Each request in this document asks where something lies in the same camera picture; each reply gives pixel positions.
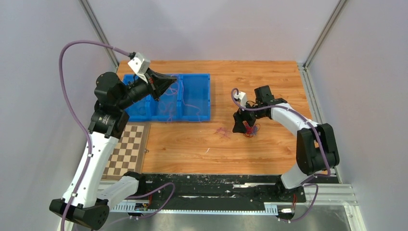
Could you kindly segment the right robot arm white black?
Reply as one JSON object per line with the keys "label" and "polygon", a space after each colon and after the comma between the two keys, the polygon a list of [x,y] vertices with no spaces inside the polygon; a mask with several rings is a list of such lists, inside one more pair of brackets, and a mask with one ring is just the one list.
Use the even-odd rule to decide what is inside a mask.
{"label": "right robot arm white black", "polygon": [[306,118],[283,98],[276,98],[268,85],[254,90],[255,101],[246,93],[232,89],[231,98],[238,106],[233,114],[234,133],[247,135],[258,119],[268,118],[284,126],[296,137],[296,163],[280,175],[275,184],[275,195],[281,201],[293,196],[294,190],[312,178],[328,177],[331,169],[340,163],[333,127]]}

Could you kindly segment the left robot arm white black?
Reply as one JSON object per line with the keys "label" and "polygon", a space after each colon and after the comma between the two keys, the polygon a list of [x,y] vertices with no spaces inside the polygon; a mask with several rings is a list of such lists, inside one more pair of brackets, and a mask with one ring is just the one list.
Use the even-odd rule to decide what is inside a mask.
{"label": "left robot arm white black", "polygon": [[123,83],[114,72],[101,74],[96,80],[97,101],[89,127],[85,129],[87,143],[77,171],[66,192],[51,201],[49,209],[62,222],[97,231],[102,228],[110,211],[126,198],[142,199],[147,193],[144,177],[127,171],[121,179],[103,191],[99,183],[105,166],[119,143],[129,120],[126,109],[147,96],[155,100],[177,81],[172,75],[148,69],[147,81],[135,77]]}

